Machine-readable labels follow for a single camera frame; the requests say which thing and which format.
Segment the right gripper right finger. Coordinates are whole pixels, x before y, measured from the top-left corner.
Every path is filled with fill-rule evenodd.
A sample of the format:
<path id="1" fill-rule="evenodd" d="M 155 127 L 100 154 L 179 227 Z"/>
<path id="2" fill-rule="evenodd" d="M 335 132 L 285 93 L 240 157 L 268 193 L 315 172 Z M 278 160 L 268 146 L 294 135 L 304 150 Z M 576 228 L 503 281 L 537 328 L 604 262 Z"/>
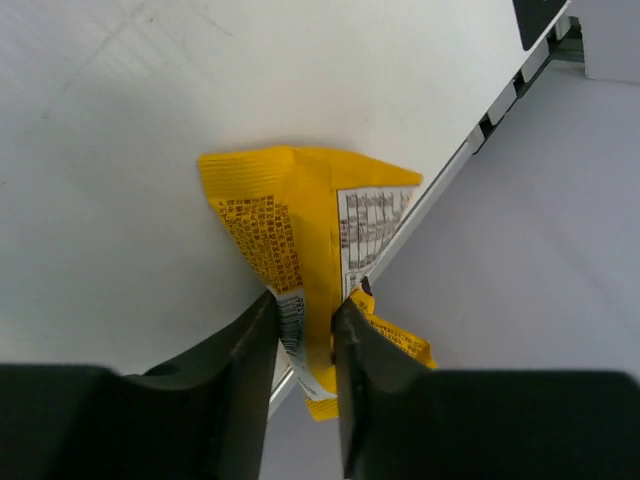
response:
<path id="1" fill-rule="evenodd" d="M 635 479 L 639 385 L 576 370 L 432 370 L 346 302 L 333 319 L 348 479 Z"/>

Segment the yellow snack packet corner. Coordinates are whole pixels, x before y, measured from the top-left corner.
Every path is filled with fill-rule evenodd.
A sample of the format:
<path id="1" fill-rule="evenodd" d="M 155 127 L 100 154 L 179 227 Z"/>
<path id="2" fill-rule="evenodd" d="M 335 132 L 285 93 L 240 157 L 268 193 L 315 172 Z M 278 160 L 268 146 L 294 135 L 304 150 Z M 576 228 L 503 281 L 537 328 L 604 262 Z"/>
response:
<path id="1" fill-rule="evenodd" d="M 354 152 L 293 146 L 205 154 L 199 172 L 209 204 L 277 301 L 280 340 L 313 419 L 339 414 L 331 323 L 348 300 L 401 351 L 435 366 L 429 342 L 380 318 L 363 287 L 421 174 Z"/>

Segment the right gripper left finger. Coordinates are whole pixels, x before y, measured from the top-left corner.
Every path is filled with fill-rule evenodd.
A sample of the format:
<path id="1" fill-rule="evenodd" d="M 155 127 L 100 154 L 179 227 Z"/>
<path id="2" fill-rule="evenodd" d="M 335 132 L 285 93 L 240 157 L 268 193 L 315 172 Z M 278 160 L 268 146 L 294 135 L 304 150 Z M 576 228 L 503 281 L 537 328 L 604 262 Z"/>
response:
<path id="1" fill-rule="evenodd" d="M 138 375 L 88 365 L 1 368 L 5 479 L 255 479 L 278 318 L 272 295 Z"/>

